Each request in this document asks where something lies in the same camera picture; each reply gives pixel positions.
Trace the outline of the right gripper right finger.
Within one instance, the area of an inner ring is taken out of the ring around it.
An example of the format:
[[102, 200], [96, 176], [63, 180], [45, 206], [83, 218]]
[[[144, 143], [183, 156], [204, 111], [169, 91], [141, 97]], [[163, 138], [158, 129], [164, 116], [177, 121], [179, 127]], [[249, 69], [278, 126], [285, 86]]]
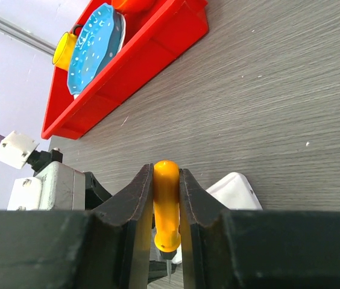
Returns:
[[185, 288], [340, 288], [340, 212], [230, 210], [180, 170]]

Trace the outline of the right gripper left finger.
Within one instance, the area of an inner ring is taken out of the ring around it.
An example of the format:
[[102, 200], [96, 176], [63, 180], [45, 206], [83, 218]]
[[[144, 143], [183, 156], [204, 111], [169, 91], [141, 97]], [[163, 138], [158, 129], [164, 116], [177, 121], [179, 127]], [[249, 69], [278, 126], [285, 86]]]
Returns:
[[0, 288], [146, 288], [153, 165], [86, 211], [0, 211]]

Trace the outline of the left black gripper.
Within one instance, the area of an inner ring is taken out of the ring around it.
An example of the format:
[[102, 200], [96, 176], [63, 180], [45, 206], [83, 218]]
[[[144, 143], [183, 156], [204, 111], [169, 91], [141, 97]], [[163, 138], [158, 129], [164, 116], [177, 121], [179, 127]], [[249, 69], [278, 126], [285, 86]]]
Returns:
[[85, 172], [85, 209], [92, 210], [112, 197], [95, 178], [92, 172]]

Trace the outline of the orange handled screwdriver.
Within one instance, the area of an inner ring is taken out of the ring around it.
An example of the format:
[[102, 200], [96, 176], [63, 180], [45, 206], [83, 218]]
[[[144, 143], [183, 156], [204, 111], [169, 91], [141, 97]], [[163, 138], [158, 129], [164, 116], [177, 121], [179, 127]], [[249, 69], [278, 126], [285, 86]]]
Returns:
[[180, 226], [180, 172], [178, 165], [169, 160], [154, 165], [154, 218], [156, 235], [154, 244], [166, 261], [166, 272], [171, 280], [172, 259], [181, 244]]

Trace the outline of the white remote control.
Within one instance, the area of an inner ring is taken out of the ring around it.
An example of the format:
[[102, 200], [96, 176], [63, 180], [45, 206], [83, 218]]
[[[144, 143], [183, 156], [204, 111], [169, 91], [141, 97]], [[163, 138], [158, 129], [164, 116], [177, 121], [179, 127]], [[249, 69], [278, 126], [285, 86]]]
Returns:
[[231, 210], [263, 210], [248, 179], [241, 173], [229, 173], [206, 192]]

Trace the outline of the yellow mug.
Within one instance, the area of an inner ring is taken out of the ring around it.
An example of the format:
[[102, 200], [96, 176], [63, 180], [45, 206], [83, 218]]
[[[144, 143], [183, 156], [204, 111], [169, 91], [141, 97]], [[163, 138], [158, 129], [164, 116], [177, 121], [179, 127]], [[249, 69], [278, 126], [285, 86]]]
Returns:
[[75, 25], [71, 32], [65, 32], [62, 35], [52, 57], [52, 63], [55, 67], [68, 71], [79, 35], [77, 30], [81, 31], [82, 27], [82, 25]]

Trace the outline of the red plastic tray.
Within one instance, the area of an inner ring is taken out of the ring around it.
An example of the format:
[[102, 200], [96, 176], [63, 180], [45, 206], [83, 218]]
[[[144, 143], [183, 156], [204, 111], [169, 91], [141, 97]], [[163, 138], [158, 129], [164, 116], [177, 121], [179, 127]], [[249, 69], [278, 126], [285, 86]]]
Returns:
[[74, 98], [68, 73], [54, 69], [41, 137], [76, 140], [120, 106], [209, 31], [207, 1], [156, 1], [126, 17], [125, 44]]

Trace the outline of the orange bowl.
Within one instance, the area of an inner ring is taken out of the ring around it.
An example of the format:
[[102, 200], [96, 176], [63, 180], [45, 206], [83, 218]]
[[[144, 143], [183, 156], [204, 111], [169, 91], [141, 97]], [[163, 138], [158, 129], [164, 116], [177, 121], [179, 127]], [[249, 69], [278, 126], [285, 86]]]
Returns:
[[155, 0], [112, 0], [111, 5], [121, 13], [140, 13], [149, 10]]

